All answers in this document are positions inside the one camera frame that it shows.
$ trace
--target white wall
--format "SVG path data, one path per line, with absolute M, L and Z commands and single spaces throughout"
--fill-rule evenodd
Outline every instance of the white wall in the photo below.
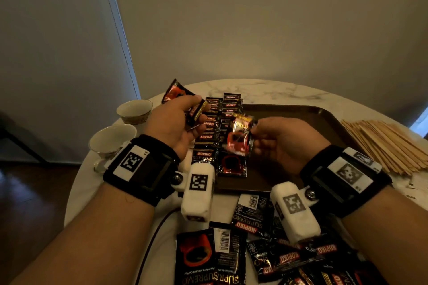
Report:
M 251 77 L 361 102 L 401 122 L 428 105 L 427 0 L 118 0 L 143 98 Z
M 2 120 L 46 160 L 81 162 L 90 136 L 117 119 L 117 105 L 139 96 L 109 1 L 0 5 Z M 0 160 L 27 159 L 0 140 Z

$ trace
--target marble table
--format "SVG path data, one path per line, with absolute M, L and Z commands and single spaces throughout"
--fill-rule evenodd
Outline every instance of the marble table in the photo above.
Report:
M 309 88 L 293 83 L 267 81 L 256 79 L 227 79 L 194 83 L 186 86 L 192 92 L 202 97 L 222 97 L 223 93 L 241 93 L 243 102 L 249 104 L 283 104 L 283 105 L 312 105 L 331 112 L 338 120 L 382 120 L 387 123 L 397 123 L 389 117 L 378 113 L 364 105 L 338 95 L 322 90 Z M 154 106 L 161 103 L 163 94 L 150 100 Z M 138 126 L 139 133 L 144 126 Z M 423 149 L 428 150 L 428 141 L 408 130 L 409 136 Z M 67 203 L 64 226 L 66 226 L 88 203 L 102 183 L 102 177 L 93 171 L 93 163 L 98 156 L 90 151 L 82 163 L 72 186 Z M 428 180 L 428 173 L 415 174 L 421 180 Z M 393 175 L 394 186 L 407 191 L 408 180 Z M 417 203 L 426 209 L 425 193 L 416 191 Z M 238 196 L 214 195 L 211 220 L 230 223 L 238 202 Z M 159 203 L 155 210 L 155 220 L 151 233 L 160 223 L 163 216 L 175 207 L 179 207 L 181 199 L 175 194 Z M 186 222 L 179 213 L 174 213 L 164 223 L 153 243 L 150 255 L 142 272 L 141 284 L 173 284 L 175 265 L 175 235 L 177 233 L 206 228 L 202 223 Z M 247 255 L 247 284 L 257 284 L 254 268 Z

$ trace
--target wooden floor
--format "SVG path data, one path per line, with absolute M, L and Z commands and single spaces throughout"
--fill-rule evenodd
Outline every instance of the wooden floor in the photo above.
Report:
M 0 285 L 62 230 L 77 166 L 0 162 Z

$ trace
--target wire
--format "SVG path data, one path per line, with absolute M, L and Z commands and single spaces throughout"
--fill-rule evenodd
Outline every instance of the wire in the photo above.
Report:
M 148 252 L 150 251 L 150 248 L 152 247 L 152 244 L 153 244 L 154 238 L 156 238 L 156 235 L 158 234 L 158 232 L 159 232 L 159 230 L 160 230 L 160 228 L 161 228 L 162 224 L 167 220 L 167 218 L 169 218 L 169 216 L 170 216 L 172 213 L 174 213 L 174 212 L 178 212 L 180 209 L 181 209 L 180 207 L 174 208 L 172 211 L 168 212 L 168 213 L 163 217 L 162 221 L 159 223 L 158 228 L 157 228 L 157 229 L 156 229 L 156 231 L 154 232 L 154 234 L 153 234 L 153 236 L 152 236 L 152 239 L 150 240 L 150 243 L 148 244 L 148 247 L 147 247 L 147 250 L 146 250 L 146 254 L 144 255 L 144 258 L 142 259 L 142 263 L 141 263 L 141 266 L 140 266 L 140 270 L 138 271 L 138 275 L 137 275 L 137 277 L 136 277 L 135 285 L 138 285 L 138 283 L 140 282 L 140 277 L 141 277 L 142 269 L 143 269 L 144 264 L 145 264 L 145 262 L 146 262 L 146 260 L 147 260 Z

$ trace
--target teacup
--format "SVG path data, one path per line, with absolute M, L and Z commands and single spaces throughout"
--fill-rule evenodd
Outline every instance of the teacup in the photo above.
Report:
M 122 144 L 136 137 L 136 128 L 130 124 L 117 124 L 95 133 L 89 140 L 89 148 L 100 156 L 94 163 L 94 171 L 103 173 L 107 160 L 113 158 Z
M 138 125 L 147 121 L 152 111 L 153 103 L 146 99 L 130 100 L 116 109 L 125 124 Z

